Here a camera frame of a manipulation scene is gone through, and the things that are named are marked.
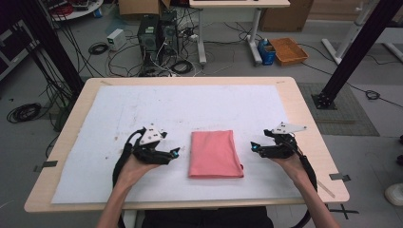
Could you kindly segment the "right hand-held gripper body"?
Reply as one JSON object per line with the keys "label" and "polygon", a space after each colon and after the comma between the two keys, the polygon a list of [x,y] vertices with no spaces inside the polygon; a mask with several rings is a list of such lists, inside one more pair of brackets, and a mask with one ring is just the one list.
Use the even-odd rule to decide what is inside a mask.
{"label": "right hand-held gripper body", "polygon": [[275,134],[274,145],[262,146],[259,155],[268,159],[287,159],[294,154],[299,154],[297,141],[294,134],[306,130],[305,125],[292,123],[280,123],[274,127],[272,132]]}

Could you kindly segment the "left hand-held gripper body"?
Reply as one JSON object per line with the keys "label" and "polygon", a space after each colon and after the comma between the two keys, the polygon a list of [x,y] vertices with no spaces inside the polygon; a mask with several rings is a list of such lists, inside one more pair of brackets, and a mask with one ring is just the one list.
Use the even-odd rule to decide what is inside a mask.
{"label": "left hand-held gripper body", "polygon": [[131,153],[141,162],[147,164],[169,164],[173,159],[169,152],[158,151],[157,145],[163,140],[161,131],[154,126],[143,127],[136,131],[140,137],[131,148]]}

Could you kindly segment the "pink tank top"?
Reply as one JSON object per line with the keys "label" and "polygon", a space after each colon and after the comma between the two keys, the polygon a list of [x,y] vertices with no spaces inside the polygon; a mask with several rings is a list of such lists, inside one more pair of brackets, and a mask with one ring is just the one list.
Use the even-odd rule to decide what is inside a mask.
{"label": "pink tank top", "polygon": [[195,131],[191,134],[188,176],[192,179],[242,178],[232,130]]}

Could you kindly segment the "person's right hand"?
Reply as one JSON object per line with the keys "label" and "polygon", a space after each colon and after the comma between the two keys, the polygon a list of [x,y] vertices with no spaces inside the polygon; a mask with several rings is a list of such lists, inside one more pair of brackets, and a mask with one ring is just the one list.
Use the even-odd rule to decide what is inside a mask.
{"label": "person's right hand", "polygon": [[297,155],[293,155],[287,159],[273,159],[273,162],[277,163],[285,171],[295,186],[310,183],[308,175]]}

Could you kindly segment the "person's left hand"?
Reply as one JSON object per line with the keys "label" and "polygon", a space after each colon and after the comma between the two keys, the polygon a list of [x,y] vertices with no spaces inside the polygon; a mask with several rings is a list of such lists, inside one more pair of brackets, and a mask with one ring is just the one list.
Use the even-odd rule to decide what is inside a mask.
{"label": "person's left hand", "polygon": [[125,188],[132,187],[148,171],[159,167],[158,164],[146,164],[130,155],[119,175],[117,184]]}

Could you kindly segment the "white table mat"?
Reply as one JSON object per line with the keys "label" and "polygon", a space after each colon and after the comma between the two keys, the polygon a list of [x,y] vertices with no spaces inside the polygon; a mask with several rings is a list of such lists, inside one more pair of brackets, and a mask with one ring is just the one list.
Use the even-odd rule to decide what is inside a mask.
{"label": "white table mat", "polygon": [[[108,85],[99,89],[68,154],[52,201],[98,203],[107,200],[112,170],[126,141],[152,126],[166,132],[159,149],[179,157],[141,178],[129,202],[297,199],[299,191],[276,164],[261,158],[252,143],[272,144],[264,130],[286,122],[273,85]],[[195,132],[232,131],[240,178],[193,178]]]}

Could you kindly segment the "wooden stick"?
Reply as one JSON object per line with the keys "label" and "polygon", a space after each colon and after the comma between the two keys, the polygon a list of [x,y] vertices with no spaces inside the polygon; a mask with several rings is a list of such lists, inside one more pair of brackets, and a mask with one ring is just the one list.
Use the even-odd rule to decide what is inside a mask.
{"label": "wooden stick", "polygon": [[320,180],[317,180],[317,185],[322,188],[330,197],[333,199],[336,198],[336,195],[329,189],[327,188]]}

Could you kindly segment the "grey tape strip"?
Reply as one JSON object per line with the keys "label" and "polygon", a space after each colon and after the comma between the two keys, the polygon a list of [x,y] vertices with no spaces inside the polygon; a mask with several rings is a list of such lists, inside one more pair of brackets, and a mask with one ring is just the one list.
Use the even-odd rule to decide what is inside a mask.
{"label": "grey tape strip", "polygon": [[341,173],[329,174],[329,177],[331,178],[332,181],[340,180],[346,182],[351,180],[349,175],[343,175]]}
{"label": "grey tape strip", "polygon": [[41,165],[35,165],[33,172],[40,173],[44,168],[55,167],[58,161],[44,161]]}

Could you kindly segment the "grey floor mat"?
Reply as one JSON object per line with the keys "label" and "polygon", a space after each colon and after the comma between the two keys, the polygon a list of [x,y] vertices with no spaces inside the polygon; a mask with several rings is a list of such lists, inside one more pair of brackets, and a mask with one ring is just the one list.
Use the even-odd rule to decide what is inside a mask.
{"label": "grey floor mat", "polygon": [[326,109],[319,109],[314,103],[314,96],[325,84],[298,83],[297,86],[322,135],[379,136],[348,86],[341,88],[333,104]]}

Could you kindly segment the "person's dark clothing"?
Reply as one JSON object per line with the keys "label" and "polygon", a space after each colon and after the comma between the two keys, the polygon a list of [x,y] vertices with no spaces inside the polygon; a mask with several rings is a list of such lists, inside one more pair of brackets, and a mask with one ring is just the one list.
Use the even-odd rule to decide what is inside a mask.
{"label": "person's dark clothing", "polygon": [[264,206],[148,210],[142,228],[274,228]]}

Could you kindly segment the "blue container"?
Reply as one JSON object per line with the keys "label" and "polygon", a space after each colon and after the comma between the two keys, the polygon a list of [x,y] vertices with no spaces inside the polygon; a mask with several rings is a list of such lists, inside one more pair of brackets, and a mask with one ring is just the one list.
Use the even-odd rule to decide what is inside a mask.
{"label": "blue container", "polygon": [[259,41],[258,52],[264,66],[270,66],[276,58],[276,50],[267,38]]}

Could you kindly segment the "orange tray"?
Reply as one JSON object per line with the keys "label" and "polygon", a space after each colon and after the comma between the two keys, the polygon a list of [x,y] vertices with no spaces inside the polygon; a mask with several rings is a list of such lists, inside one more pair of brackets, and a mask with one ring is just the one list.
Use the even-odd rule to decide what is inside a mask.
{"label": "orange tray", "polygon": [[270,43],[275,48],[277,61],[282,67],[302,63],[309,57],[292,38],[272,39]]}

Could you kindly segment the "black computer tower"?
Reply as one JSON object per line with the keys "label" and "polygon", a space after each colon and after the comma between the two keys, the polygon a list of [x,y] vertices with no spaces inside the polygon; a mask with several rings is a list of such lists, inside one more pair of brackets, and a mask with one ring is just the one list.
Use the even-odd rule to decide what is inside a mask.
{"label": "black computer tower", "polygon": [[160,18],[163,35],[163,49],[167,55],[175,55],[179,50],[177,12],[166,10]]}
{"label": "black computer tower", "polygon": [[137,32],[144,64],[147,67],[157,62],[157,52],[160,48],[159,15],[145,14]]}

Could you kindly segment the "white power supply box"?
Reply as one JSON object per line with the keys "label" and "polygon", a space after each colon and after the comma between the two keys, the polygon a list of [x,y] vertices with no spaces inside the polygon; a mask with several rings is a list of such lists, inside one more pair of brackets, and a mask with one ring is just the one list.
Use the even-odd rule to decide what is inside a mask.
{"label": "white power supply box", "polygon": [[111,50],[119,50],[126,44],[125,32],[116,28],[112,33],[106,37]]}

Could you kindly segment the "large closed cardboard box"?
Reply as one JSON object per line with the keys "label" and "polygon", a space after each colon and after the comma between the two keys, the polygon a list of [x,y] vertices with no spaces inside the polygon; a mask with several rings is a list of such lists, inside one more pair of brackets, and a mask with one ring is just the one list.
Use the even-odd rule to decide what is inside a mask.
{"label": "large closed cardboard box", "polygon": [[288,0],[287,8],[266,9],[259,20],[265,32],[301,32],[314,4],[314,0]]}

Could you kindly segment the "white round object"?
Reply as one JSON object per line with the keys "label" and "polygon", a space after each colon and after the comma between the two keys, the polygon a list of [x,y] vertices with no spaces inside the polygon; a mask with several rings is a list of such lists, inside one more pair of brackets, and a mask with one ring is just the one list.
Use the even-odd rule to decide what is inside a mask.
{"label": "white round object", "polygon": [[403,183],[396,183],[385,190],[385,198],[395,206],[403,206]]}

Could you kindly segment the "open cardboard box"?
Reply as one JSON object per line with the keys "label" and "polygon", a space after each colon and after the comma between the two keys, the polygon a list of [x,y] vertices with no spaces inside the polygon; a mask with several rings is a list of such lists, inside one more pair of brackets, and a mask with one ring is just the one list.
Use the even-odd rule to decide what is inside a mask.
{"label": "open cardboard box", "polygon": [[159,14],[170,7],[171,0],[119,0],[121,15]]}

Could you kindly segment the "white desk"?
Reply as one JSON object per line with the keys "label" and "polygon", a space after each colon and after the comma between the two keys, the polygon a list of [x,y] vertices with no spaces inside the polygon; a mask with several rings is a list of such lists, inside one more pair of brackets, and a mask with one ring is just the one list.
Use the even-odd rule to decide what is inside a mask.
{"label": "white desk", "polygon": [[291,5],[289,0],[189,0],[189,6],[198,10],[199,34],[197,39],[197,48],[199,63],[204,67],[207,63],[206,52],[204,48],[202,19],[204,9],[253,9],[253,26],[251,33],[246,36],[246,43],[249,46],[254,64],[256,66],[262,63],[258,47],[255,42],[257,30],[259,27],[260,14],[263,9],[288,8]]}

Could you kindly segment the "round white table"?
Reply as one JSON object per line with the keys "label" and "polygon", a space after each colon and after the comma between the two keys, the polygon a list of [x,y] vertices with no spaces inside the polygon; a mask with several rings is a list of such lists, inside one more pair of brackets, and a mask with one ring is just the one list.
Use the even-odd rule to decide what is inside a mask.
{"label": "round white table", "polygon": [[48,12],[54,21],[66,21],[92,14],[95,18],[103,16],[101,5],[104,0],[60,0]]}

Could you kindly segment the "dark equipment rack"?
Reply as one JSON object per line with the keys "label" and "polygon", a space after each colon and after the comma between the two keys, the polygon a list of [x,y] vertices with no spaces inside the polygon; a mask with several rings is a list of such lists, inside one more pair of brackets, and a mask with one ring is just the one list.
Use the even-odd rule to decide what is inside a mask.
{"label": "dark equipment rack", "polygon": [[23,20],[11,28],[0,25],[0,81],[29,55],[27,48],[35,49],[37,45]]}

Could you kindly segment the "black frame post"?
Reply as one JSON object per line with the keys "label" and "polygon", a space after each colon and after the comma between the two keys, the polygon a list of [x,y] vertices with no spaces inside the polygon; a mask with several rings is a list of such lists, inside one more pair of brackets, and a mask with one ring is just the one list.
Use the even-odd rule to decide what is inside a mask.
{"label": "black frame post", "polygon": [[334,108],[338,92],[402,6],[403,0],[379,0],[326,86],[312,96],[316,108]]}
{"label": "black frame post", "polygon": [[78,96],[85,83],[51,27],[38,0],[13,0],[29,31],[43,45],[48,57],[61,73],[73,96]]}

